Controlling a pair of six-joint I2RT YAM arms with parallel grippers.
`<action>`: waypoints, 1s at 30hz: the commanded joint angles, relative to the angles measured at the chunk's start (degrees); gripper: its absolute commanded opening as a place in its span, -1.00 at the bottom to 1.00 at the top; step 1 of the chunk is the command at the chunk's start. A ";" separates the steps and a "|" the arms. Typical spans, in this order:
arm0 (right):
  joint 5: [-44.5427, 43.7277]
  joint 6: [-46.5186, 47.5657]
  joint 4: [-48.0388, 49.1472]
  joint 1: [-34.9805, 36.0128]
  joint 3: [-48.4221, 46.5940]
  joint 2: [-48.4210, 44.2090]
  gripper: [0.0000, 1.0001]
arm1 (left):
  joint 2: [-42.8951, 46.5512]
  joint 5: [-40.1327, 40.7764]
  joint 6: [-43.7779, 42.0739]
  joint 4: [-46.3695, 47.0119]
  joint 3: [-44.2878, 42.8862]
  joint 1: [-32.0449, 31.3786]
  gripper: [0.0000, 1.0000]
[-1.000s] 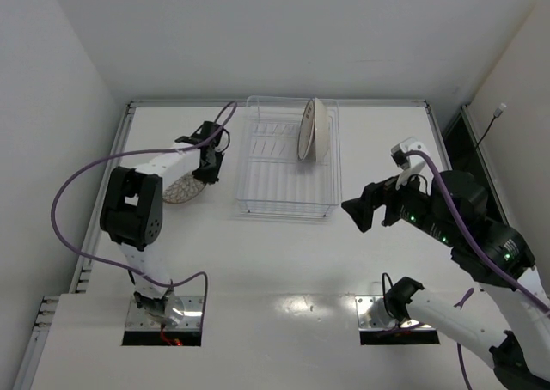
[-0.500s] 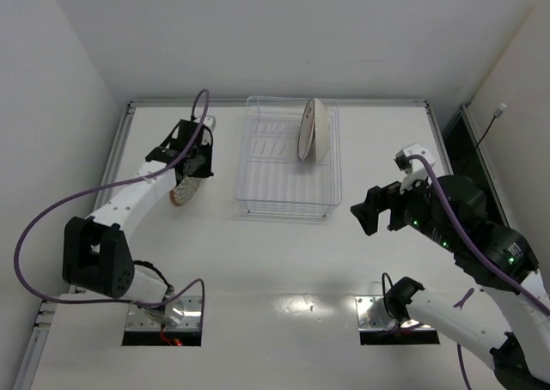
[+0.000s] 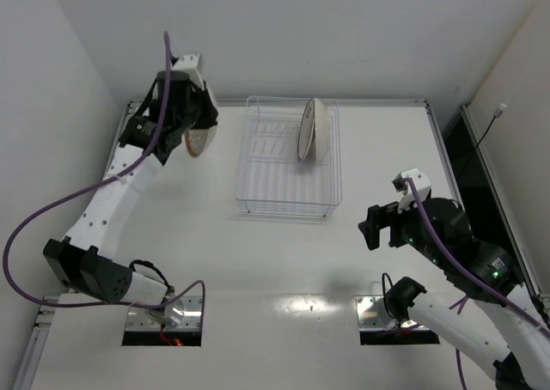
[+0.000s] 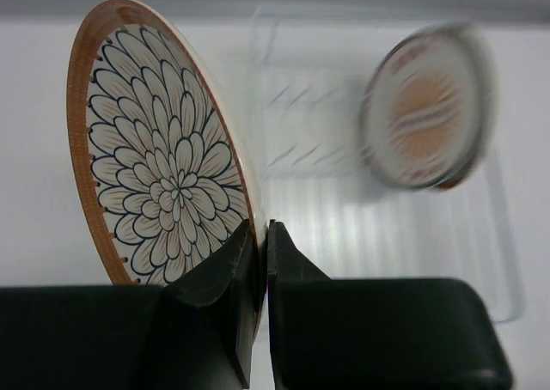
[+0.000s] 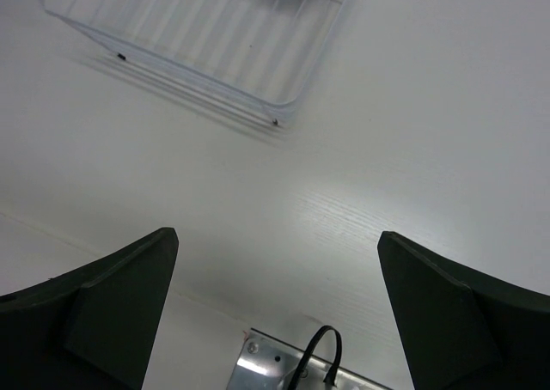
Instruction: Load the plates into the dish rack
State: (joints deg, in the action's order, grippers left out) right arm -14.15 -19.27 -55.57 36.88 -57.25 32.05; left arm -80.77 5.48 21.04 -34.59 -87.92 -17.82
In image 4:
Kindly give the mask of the sunburst pattern plate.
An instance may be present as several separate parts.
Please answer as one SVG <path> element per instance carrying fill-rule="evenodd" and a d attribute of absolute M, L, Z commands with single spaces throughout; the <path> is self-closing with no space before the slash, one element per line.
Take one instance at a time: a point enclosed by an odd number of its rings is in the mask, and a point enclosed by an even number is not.
<path fill-rule="evenodd" d="M 469 22 L 423 28 L 379 63 L 364 93 L 365 158 L 384 185 L 433 188 L 472 151 L 487 152 L 496 85 L 485 40 Z"/>

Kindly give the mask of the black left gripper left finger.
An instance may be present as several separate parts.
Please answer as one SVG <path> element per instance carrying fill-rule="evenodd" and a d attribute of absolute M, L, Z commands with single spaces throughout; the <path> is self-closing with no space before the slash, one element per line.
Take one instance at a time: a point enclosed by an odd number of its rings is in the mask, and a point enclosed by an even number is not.
<path fill-rule="evenodd" d="M 222 248 L 166 287 L 1 291 L 4 389 L 245 389 L 254 342 L 254 240 Z"/>

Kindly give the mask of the large flower pattern plate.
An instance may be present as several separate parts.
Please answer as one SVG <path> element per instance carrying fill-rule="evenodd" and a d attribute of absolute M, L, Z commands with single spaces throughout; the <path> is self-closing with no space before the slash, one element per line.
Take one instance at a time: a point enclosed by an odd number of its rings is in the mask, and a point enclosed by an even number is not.
<path fill-rule="evenodd" d="M 461 161 L 459 165 L 452 168 L 451 171 L 433 186 L 436 191 L 448 191 L 458 185 L 464 180 L 467 180 L 475 171 L 475 169 L 482 162 L 486 152 L 484 150 L 472 151 L 469 153 L 464 161 Z"/>

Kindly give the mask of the small flower pattern plate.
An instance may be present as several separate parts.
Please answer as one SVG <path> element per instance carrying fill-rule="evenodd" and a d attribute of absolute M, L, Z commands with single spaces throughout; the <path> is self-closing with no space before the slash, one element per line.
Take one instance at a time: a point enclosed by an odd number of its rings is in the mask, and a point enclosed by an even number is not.
<path fill-rule="evenodd" d="M 112 283 L 170 284 L 249 222 L 263 305 L 266 214 L 250 133 L 164 16 L 136 0 L 88 12 L 66 115 L 78 195 Z"/>

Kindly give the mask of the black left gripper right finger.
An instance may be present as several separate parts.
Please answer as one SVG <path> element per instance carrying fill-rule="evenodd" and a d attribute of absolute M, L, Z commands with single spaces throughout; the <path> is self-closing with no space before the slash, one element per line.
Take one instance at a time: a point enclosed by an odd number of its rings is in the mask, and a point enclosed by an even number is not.
<path fill-rule="evenodd" d="M 281 222 L 267 236 L 278 389 L 510 389 L 486 306 L 446 277 L 332 279 Z"/>

